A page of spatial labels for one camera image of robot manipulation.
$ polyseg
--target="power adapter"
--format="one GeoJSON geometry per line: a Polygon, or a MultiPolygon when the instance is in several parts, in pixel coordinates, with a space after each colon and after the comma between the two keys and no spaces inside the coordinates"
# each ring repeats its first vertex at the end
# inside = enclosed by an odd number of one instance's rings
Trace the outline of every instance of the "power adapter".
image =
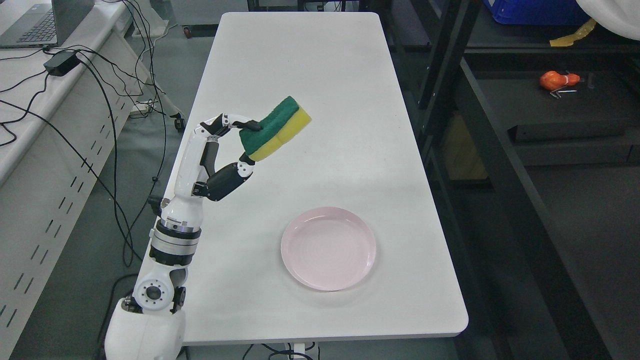
{"type": "Polygon", "coordinates": [[[75,51],[60,51],[44,63],[49,75],[64,76],[80,63],[75,51]]]}

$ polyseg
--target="sponge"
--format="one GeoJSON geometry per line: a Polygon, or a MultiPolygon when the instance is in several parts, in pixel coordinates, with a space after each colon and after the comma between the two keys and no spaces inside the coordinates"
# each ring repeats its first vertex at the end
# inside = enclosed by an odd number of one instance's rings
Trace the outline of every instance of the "sponge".
{"type": "Polygon", "coordinates": [[[305,110],[288,96],[260,121],[262,130],[240,130],[244,152],[253,161],[263,160],[296,136],[310,121],[305,110]]]}

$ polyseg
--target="blue plastic bin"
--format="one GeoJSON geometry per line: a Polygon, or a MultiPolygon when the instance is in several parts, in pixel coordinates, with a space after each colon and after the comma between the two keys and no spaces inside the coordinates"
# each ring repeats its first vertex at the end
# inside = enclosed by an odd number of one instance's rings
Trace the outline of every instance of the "blue plastic bin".
{"type": "Polygon", "coordinates": [[[575,0],[483,0],[501,24],[582,25],[589,20],[575,0]]]}

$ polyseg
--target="white table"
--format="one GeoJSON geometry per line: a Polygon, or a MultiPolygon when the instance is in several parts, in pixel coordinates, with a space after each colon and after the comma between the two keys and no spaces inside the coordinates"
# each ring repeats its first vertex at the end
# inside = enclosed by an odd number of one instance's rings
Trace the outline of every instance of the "white table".
{"type": "MultiPolygon", "coordinates": [[[[184,344],[460,333],[467,311],[378,16],[225,14],[187,131],[221,112],[262,119],[288,95],[311,124],[234,193],[205,200],[184,344]],[[311,290],[280,257],[287,224],[321,206],[352,211],[376,237],[371,273],[347,290],[311,290]]],[[[235,132],[220,144],[218,167],[243,152],[235,132]]]]}
{"type": "MultiPolygon", "coordinates": [[[[7,0],[0,4],[0,31],[4,31],[32,4],[41,0],[7,0]]],[[[97,1],[63,46],[85,45],[100,52],[127,72],[136,55],[115,31],[122,3],[97,1]]],[[[24,56],[36,49],[2,49],[0,58],[24,56]]],[[[19,60],[0,61],[0,89],[44,70],[51,56],[43,53],[19,60]]],[[[122,93],[111,66],[94,61],[100,73],[122,93]]],[[[139,65],[139,74],[148,72],[139,65]]],[[[127,79],[132,91],[135,81],[127,79]]],[[[44,75],[0,94],[0,99],[26,107],[42,89],[44,75]]],[[[118,133],[132,107],[106,87],[118,133]]],[[[100,88],[82,65],[62,78],[50,77],[31,111],[50,120],[100,173],[113,147],[109,112],[100,88]]],[[[16,119],[21,111],[0,104],[0,119],[16,119]]],[[[17,135],[0,147],[0,359],[9,358],[33,307],[53,270],[68,236],[88,198],[95,178],[64,141],[40,119],[29,115],[8,127],[17,135]]],[[[0,143],[10,136],[0,129],[0,143]]]]}

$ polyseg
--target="orange object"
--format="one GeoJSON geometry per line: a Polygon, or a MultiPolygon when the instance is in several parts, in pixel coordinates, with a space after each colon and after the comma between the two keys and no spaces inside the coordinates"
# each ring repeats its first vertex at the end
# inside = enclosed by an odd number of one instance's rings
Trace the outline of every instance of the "orange object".
{"type": "Polygon", "coordinates": [[[547,71],[540,76],[540,86],[549,91],[557,90],[563,86],[573,86],[578,81],[580,81],[580,76],[576,74],[560,75],[556,71],[547,71]]]}

